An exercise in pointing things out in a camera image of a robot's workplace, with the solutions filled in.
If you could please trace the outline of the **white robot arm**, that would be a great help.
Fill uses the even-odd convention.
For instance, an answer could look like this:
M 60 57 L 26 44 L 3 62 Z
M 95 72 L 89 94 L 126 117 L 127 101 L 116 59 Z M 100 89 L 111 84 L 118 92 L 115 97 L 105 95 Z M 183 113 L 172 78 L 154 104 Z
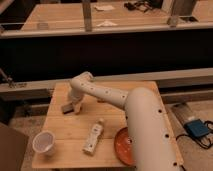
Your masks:
M 85 94 L 125 111 L 136 171 L 181 171 L 171 134 L 165 122 L 161 98 L 151 89 L 130 91 L 97 85 L 93 75 L 83 72 L 70 80 L 74 104 Z

